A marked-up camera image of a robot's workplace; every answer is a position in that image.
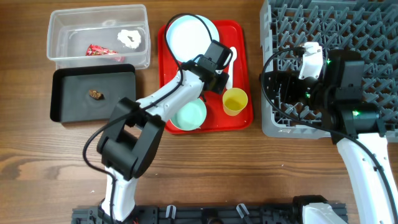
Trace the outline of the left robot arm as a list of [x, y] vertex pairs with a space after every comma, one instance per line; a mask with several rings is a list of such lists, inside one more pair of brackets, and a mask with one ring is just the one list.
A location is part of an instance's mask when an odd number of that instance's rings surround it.
[[108, 176], [99, 207], [106, 223], [124, 223], [134, 210], [137, 180], [152, 164], [166, 123], [203, 92], [221, 94], [228, 78], [202, 57], [180, 64], [173, 79], [150, 96], [117, 103], [109, 123], [97, 132], [97, 151]]

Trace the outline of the green bowl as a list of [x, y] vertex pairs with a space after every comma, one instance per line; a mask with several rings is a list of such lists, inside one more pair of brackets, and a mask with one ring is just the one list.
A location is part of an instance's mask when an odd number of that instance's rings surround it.
[[207, 109], [205, 103], [197, 98], [182, 107], [171, 119], [171, 123], [182, 131], [198, 129], [206, 120]]

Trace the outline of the yellow plastic cup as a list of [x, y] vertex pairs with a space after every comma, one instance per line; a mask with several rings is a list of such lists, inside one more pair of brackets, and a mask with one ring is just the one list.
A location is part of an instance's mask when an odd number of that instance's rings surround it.
[[247, 106], [248, 96], [240, 88], [230, 88], [223, 93], [222, 103], [228, 116], [236, 116]]

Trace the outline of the red snack wrapper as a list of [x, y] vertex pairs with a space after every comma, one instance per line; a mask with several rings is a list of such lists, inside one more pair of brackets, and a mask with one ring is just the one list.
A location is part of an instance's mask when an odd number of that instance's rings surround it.
[[[117, 55], [119, 54], [117, 51], [114, 50], [110, 50], [104, 47], [101, 47], [99, 45], [93, 45], [90, 44], [89, 47], [86, 50], [85, 55], [86, 56], [99, 56], [99, 55]], [[113, 58], [109, 58], [111, 60], [114, 60], [116, 62], [124, 62], [125, 61], [125, 57], [113, 57]]]

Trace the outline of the brown food scrap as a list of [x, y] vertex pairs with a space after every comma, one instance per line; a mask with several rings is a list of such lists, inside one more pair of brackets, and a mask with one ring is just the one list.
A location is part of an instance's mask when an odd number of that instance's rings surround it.
[[89, 96], [94, 100], [101, 100], [103, 99], [103, 94], [97, 90], [89, 90]]

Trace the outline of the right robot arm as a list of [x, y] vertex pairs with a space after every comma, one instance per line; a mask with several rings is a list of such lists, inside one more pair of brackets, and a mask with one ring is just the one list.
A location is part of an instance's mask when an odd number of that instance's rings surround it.
[[303, 101], [322, 114], [319, 130], [330, 133], [345, 163], [361, 223], [397, 223], [397, 186], [390, 167], [385, 124], [380, 109], [363, 101], [364, 60], [352, 50], [335, 49], [323, 58], [321, 50], [294, 47], [302, 57], [299, 71], [268, 71], [278, 55], [265, 62], [259, 76], [262, 94], [272, 100]]

